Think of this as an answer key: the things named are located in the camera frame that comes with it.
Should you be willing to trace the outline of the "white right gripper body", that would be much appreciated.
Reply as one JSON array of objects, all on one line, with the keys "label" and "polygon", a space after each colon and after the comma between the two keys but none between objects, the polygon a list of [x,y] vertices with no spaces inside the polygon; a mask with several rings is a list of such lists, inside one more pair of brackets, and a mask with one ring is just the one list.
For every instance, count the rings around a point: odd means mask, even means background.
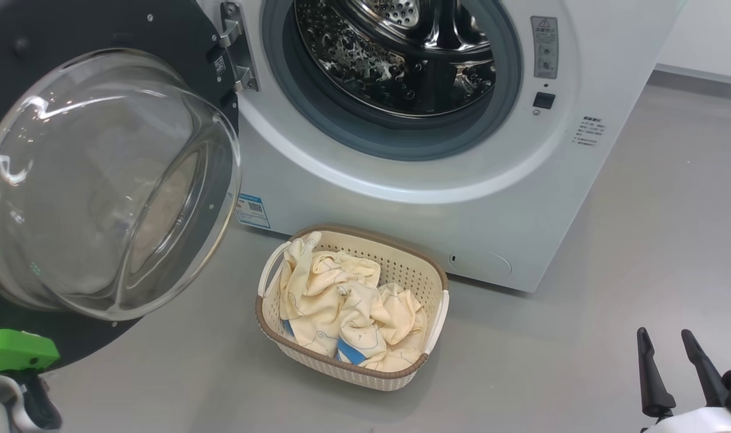
[{"label": "white right gripper body", "polygon": [[663,407],[643,406],[642,412],[656,419],[656,424],[643,432],[731,432],[731,405],[703,407],[678,416]]}]

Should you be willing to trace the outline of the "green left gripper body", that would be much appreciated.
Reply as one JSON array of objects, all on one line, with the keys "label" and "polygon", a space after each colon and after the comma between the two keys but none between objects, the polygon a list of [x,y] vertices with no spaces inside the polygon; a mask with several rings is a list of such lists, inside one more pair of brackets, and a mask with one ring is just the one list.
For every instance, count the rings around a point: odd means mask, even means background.
[{"label": "green left gripper body", "polygon": [[0,373],[45,370],[60,359],[49,338],[26,331],[0,329]]}]

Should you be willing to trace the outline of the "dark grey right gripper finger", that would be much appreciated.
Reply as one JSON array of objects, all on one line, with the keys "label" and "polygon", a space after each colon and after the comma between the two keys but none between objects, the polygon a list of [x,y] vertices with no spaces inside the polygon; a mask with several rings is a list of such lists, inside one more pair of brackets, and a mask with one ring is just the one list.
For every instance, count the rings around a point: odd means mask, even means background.
[{"label": "dark grey right gripper finger", "polygon": [[673,416],[672,410],[676,407],[676,401],[666,390],[654,359],[656,351],[645,327],[640,327],[637,331],[637,349],[643,414],[655,419]]},{"label": "dark grey right gripper finger", "polygon": [[684,329],[681,338],[685,353],[695,367],[707,407],[723,407],[728,397],[728,389],[722,382],[722,376],[715,368],[706,352],[696,340],[692,331]]}]

